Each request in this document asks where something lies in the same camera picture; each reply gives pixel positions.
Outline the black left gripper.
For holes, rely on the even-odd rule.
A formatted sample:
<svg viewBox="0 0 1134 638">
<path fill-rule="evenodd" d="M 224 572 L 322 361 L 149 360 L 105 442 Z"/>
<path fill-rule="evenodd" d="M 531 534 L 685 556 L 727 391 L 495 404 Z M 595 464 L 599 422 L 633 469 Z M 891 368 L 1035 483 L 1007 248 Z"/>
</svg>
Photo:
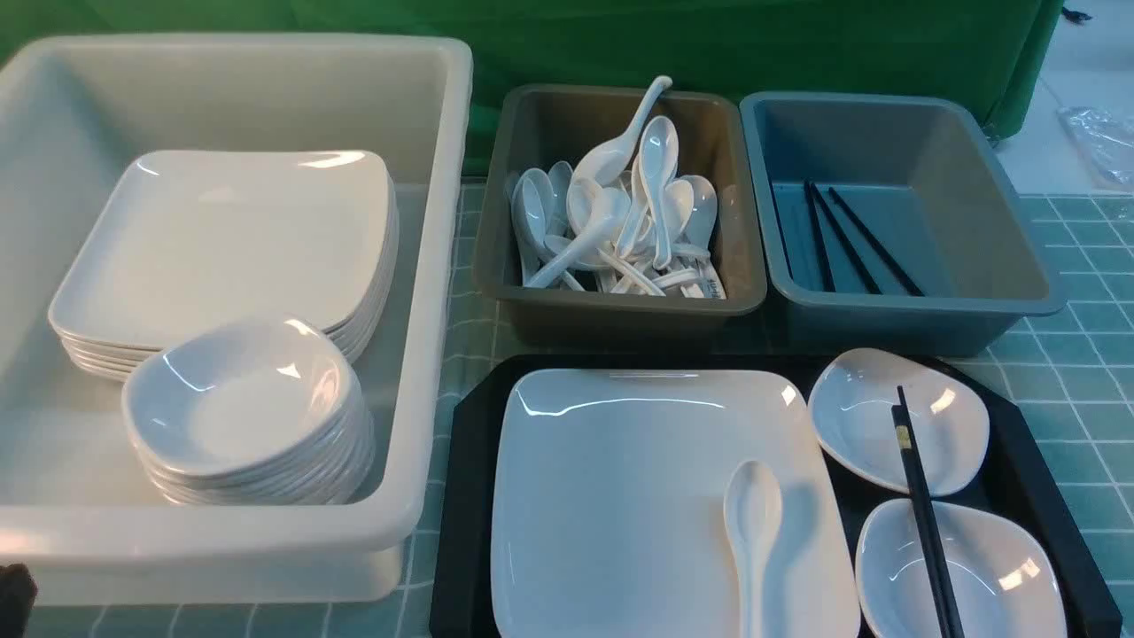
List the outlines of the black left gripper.
<svg viewBox="0 0 1134 638">
<path fill-rule="evenodd" d="M 1 637 L 24 637 L 37 594 L 28 565 L 1 565 Z"/>
</svg>

